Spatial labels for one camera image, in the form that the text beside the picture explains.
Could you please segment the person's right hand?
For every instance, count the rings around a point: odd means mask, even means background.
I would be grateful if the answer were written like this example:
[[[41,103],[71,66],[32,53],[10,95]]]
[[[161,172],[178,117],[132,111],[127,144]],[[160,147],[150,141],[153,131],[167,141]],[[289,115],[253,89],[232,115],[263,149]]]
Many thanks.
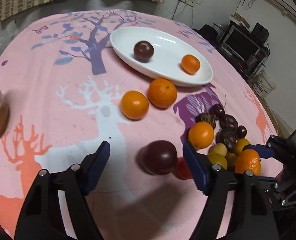
[[[292,175],[286,165],[283,165],[282,171],[275,177],[277,181],[271,185],[271,191],[277,202],[282,203],[290,194],[292,185]]]

